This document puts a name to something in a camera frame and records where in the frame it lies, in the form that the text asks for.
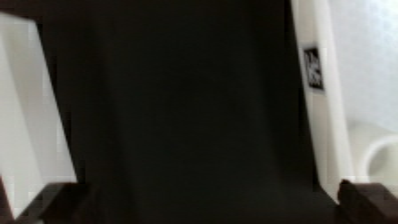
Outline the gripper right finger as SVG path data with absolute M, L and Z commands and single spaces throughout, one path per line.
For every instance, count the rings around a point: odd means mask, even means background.
M 339 183 L 337 201 L 353 224 L 398 224 L 398 197 L 380 183 Z

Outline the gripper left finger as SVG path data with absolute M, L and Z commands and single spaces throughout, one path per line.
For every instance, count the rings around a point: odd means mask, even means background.
M 90 196 L 87 184 L 48 184 L 12 224 L 83 224 Z

